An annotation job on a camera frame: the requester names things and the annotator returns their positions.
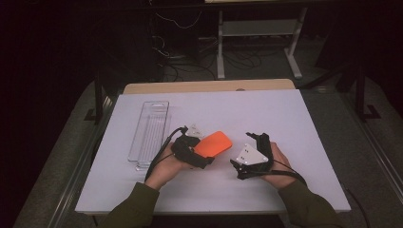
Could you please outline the metal floor rail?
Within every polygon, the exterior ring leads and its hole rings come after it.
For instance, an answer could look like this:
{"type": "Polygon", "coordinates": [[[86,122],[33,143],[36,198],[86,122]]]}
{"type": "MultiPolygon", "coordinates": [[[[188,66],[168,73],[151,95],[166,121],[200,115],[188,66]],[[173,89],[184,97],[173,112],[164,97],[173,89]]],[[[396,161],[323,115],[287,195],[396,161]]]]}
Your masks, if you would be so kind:
{"type": "Polygon", "coordinates": [[[75,206],[104,136],[113,101],[105,97],[99,104],[79,101],[63,130],[52,157],[54,175],[63,175],[58,200],[47,228],[63,228],[67,217],[76,214],[75,206]]]}
{"type": "Polygon", "coordinates": [[[379,164],[382,172],[390,183],[399,201],[403,204],[403,179],[399,176],[390,159],[385,154],[385,150],[381,146],[380,142],[376,139],[374,132],[368,126],[366,119],[360,117],[355,112],[352,100],[346,94],[342,94],[341,99],[346,108],[349,110],[350,114],[353,116],[361,132],[364,134],[364,137],[374,151],[375,159],[379,164]]]}

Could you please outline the person's left hand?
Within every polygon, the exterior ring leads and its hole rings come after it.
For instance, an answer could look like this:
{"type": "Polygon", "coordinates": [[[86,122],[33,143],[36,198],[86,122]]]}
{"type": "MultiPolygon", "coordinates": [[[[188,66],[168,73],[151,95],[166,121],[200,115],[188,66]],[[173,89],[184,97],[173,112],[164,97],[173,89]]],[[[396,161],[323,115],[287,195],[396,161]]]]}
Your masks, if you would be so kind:
{"type": "Polygon", "coordinates": [[[146,186],[159,191],[168,182],[172,181],[181,171],[192,168],[190,164],[179,161],[174,156],[171,146],[172,142],[158,158],[158,163],[144,182],[146,186]]]}

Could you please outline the clear plastic packaging tray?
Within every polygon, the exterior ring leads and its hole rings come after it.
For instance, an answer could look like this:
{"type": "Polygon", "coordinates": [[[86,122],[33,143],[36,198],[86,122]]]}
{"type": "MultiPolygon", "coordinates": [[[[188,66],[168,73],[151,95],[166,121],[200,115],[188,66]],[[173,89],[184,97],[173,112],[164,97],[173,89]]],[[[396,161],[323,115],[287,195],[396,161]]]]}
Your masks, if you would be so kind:
{"type": "Polygon", "coordinates": [[[169,101],[144,102],[128,160],[136,171],[145,171],[163,145],[169,101]]]}

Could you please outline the wooden table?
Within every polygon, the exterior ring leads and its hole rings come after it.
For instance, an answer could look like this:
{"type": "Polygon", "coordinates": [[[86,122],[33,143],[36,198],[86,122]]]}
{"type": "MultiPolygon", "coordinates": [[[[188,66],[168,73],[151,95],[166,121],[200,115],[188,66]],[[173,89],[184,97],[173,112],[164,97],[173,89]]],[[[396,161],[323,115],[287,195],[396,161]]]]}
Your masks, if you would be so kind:
{"type": "Polygon", "coordinates": [[[245,91],[248,91],[295,89],[296,87],[294,83],[289,79],[142,83],[127,85],[124,89],[124,95],[236,91],[236,89],[238,88],[243,88],[245,89],[245,91]]]}

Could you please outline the black metal stand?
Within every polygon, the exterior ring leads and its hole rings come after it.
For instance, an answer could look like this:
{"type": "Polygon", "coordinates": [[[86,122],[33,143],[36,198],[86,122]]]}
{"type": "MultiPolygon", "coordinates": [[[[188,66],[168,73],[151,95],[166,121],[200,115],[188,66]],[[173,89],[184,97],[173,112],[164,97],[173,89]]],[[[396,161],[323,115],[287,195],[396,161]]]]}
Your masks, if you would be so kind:
{"type": "Polygon", "coordinates": [[[97,125],[101,121],[104,113],[103,87],[99,78],[94,80],[94,98],[95,107],[87,111],[85,120],[93,121],[94,124],[97,125]]]}
{"type": "Polygon", "coordinates": [[[359,120],[366,123],[368,120],[380,119],[378,111],[372,104],[365,104],[365,82],[362,64],[357,65],[357,75],[355,81],[355,113],[359,120]]]}

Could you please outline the person's right hand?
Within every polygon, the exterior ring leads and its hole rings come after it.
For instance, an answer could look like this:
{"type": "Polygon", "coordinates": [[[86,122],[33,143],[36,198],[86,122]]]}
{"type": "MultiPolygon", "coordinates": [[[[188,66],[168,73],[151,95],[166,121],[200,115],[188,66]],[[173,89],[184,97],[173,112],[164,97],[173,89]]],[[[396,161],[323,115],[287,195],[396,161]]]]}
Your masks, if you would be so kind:
{"type": "MultiPolygon", "coordinates": [[[[275,160],[272,169],[281,172],[291,172],[291,165],[287,157],[280,151],[278,145],[275,142],[271,142],[271,149],[275,160]]],[[[285,188],[286,186],[297,180],[296,178],[293,178],[291,176],[275,174],[264,175],[260,178],[270,183],[277,190],[285,188]]]]}

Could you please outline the orange phone case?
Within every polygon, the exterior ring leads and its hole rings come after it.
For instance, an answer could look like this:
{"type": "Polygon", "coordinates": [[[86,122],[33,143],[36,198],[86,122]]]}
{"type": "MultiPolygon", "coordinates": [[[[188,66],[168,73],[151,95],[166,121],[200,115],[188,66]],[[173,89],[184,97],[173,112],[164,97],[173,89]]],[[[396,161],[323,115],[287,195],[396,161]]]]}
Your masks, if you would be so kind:
{"type": "Polygon", "coordinates": [[[202,139],[194,150],[197,154],[207,158],[216,157],[231,146],[231,140],[223,132],[217,131],[202,139]]]}

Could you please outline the white metal desk frame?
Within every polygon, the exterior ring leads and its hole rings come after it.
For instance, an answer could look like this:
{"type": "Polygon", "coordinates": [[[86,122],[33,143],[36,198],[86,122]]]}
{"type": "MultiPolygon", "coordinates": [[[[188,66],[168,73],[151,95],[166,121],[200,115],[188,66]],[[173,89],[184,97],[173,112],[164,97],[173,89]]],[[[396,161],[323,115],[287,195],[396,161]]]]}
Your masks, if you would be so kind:
{"type": "Polygon", "coordinates": [[[217,54],[217,77],[219,80],[225,78],[222,41],[224,37],[241,36],[264,36],[264,35],[291,35],[289,45],[284,49],[285,57],[296,79],[301,79],[302,74],[299,70],[294,56],[297,47],[297,41],[301,33],[307,8],[302,8],[297,19],[269,19],[269,20],[243,20],[243,21],[225,21],[223,12],[219,12],[218,22],[218,54],[217,54]]]}

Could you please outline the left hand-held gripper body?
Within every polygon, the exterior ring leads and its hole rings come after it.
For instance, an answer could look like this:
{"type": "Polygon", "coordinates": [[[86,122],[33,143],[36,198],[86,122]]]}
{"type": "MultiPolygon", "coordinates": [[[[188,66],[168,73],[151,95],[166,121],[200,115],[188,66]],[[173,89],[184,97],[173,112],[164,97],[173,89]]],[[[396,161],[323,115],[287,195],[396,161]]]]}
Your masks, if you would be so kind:
{"type": "Polygon", "coordinates": [[[187,126],[180,127],[182,134],[173,142],[171,150],[179,161],[186,162],[194,167],[204,169],[207,166],[205,163],[206,158],[197,154],[194,150],[195,146],[190,145],[190,141],[193,136],[187,136],[187,130],[187,126]]]}

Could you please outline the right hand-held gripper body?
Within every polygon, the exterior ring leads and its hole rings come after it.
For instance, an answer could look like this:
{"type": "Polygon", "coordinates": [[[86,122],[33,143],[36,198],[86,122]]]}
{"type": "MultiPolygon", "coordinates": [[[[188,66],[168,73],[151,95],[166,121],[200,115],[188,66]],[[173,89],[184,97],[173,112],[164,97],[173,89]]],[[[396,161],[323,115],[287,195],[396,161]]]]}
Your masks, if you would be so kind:
{"type": "Polygon", "coordinates": [[[244,145],[235,161],[244,165],[244,173],[238,173],[238,179],[246,180],[267,174],[273,164],[274,157],[271,149],[270,138],[266,133],[262,133],[259,143],[252,146],[248,143],[244,145]]]}

